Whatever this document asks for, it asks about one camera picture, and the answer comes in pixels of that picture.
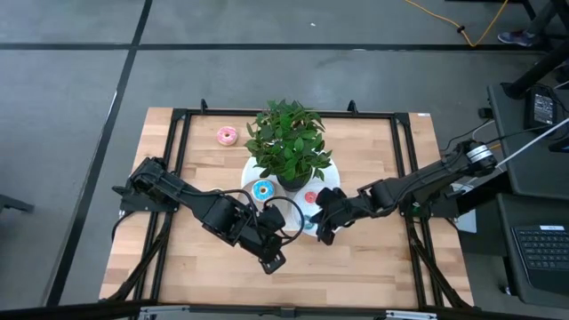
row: shoe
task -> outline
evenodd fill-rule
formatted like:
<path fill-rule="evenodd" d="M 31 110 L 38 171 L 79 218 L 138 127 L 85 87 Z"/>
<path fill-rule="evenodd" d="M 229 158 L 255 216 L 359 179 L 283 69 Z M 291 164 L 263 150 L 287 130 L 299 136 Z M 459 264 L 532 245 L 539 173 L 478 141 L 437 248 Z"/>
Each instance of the shoe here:
<path fill-rule="evenodd" d="M 514 32 L 502 32 L 498 35 L 498 40 L 504 44 L 518 44 L 530 47 L 539 42 L 539 37 L 530 35 L 524 30 Z"/>

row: potted plant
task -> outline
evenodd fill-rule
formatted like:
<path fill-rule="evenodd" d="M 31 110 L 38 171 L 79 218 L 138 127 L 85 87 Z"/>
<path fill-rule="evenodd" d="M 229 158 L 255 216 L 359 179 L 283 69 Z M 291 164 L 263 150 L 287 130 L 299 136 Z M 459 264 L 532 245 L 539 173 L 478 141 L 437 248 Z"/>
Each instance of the potted plant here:
<path fill-rule="evenodd" d="M 324 180 L 322 169 L 330 166 L 332 151 L 324 152 L 325 131 L 320 115 L 304 108 L 299 102 L 285 100 L 268 102 L 268 110 L 257 115 L 247 131 L 252 139 L 245 143 L 264 168 L 260 178 L 276 175 L 287 191 L 298 191 L 311 177 Z"/>

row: wooden table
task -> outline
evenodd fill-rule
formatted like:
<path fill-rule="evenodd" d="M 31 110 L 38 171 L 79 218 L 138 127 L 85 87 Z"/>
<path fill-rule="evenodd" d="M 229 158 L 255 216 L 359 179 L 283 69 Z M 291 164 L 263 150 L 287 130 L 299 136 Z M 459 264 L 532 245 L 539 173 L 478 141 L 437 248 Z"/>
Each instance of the wooden table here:
<path fill-rule="evenodd" d="M 146 156 L 162 155 L 171 113 L 170 108 L 148 110 L 133 168 Z M 419 167 L 438 160 L 430 116 L 410 114 L 410 118 Z M 248 139 L 245 123 L 252 121 L 253 118 L 243 116 L 192 116 L 181 177 L 202 190 L 239 188 L 241 171 L 249 157 L 243 147 Z M 357 188 L 369 182 L 397 176 L 388 120 L 326 118 L 324 123 L 326 148 L 333 150 L 341 188 L 348 196 L 354 196 Z M 231 125 L 239 132 L 240 138 L 233 147 L 223 147 L 216 141 L 215 133 L 224 125 Z M 170 166 L 175 161 L 180 132 L 181 128 L 178 128 Z M 405 168 L 409 172 L 403 127 L 400 137 Z M 148 216 L 148 212 L 136 212 L 118 228 L 101 298 L 115 292 L 138 263 Z M 431 220 L 430 229 L 437 265 L 460 296 L 472 303 L 455 229 L 442 219 Z M 283 253 L 286 264 L 267 276 L 257 258 L 209 234 L 191 211 L 183 208 L 173 220 L 160 301 L 213 305 L 417 307 L 405 223 L 398 212 L 387 218 L 360 220 L 339 232 L 332 246 L 302 235 L 287 245 Z M 428 301 L 432 303 L 428 271 L 424 266 L 422 270 Z M 153 275 L 154 267 L 151 266 L 144 297 L 149 296 Z"/>

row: gray floor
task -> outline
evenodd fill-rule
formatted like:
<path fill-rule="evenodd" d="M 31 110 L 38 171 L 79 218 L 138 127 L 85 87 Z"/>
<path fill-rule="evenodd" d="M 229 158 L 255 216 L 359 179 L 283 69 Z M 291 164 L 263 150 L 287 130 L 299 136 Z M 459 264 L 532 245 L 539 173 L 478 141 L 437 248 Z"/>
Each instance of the gray floor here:
<path fill-rule="evenodd" d="M 500 7 L 418 2 L 465 24 L 473 39 Z M 0 42 L 130 43 L 142 5 L 143 0 L 0 0 Z M 495 44 L 498 32 L 528 21 L 521 5 L 509 5 L 485 43 Z M 552 28 L 559 29 L 559 22 Z M 463 39 L 454 27 L 403 0 L 155 0 L 142 42 L 463 44 Z M 0 193 L 36 205 L 30 215 L 0 215 L 2 309 L 34 307 L 42 299 L 125 57 L 123 51 L 0 51 Z M 361 110 L 429 112 L 439 144 L 445 144 L 481 123 L 476 112 L 487 104 L 488 84 L 515 79 L 539 58 L 521 52 L 139 52 L 62 302 L 98 297 L 118 207 L 110 187 L 123 184 L 131 170 L 148 107 L 191 108 L 205 98 L 211 108 L 262 108 L 266 100 L 288 98 L 340 110 L 353 99 Z M 493 136 L 491 128 L 480 133 Z M 569 318 L 567 310 L 526 306 L 499 293 L 496 287 L 505 277 L 499 261 L 465 258 L 479 307 Z"/>

